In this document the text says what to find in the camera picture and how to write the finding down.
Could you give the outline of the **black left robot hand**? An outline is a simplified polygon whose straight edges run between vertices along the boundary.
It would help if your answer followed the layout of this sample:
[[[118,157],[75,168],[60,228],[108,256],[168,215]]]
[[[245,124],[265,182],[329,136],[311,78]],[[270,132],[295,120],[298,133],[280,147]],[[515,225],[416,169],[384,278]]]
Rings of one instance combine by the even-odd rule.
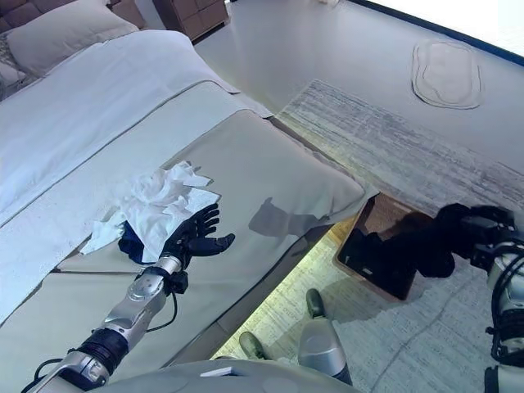
[[[219,223],[219,205],[214,203],[184,220],[165,241],[160,258],[175,258],[185,270],[193,257],[214,256],[225,252],[235,235],[212,237]]]

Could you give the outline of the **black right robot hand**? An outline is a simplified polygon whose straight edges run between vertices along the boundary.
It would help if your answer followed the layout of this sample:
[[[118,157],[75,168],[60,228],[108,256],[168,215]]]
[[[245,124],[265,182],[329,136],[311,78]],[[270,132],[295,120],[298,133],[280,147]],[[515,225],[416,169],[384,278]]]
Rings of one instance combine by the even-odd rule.
[[[523,234],[518,216],[499,206],[473,206],[459,221],[459,254],[472,260],[478,250],[487,250]]]

